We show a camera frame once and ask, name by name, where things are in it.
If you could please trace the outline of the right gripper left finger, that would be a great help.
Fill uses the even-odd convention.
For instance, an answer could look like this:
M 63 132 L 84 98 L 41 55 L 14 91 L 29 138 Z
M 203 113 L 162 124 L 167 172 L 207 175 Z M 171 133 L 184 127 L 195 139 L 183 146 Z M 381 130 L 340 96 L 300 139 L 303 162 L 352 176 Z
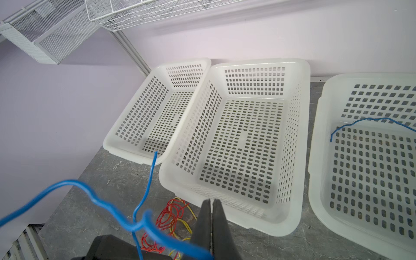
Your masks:
M 199 215 L 197 217 L 197 222 L 193 229 L 193 234 L 190 239 L 190 244 L 199 246 L 208 251 L 211 256 L 211 201 L 206 199 L 203 201 Z

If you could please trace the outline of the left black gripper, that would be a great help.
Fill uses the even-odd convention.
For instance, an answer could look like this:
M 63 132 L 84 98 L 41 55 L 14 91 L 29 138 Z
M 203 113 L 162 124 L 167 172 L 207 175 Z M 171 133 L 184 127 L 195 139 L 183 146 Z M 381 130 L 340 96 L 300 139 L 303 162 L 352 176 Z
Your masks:
M 136 246 L 113 235 L 97 236 L 85 256 L 71 260 L 139 260 Z

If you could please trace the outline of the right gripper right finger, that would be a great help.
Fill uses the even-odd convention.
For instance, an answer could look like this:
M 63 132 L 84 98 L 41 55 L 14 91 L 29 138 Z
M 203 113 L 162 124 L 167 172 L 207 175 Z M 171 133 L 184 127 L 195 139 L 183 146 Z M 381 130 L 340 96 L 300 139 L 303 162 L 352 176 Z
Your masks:
M 222 203 L 213 201 L 212 208 L 212 253 L 215 260 L 241 260 L 234 243 Z

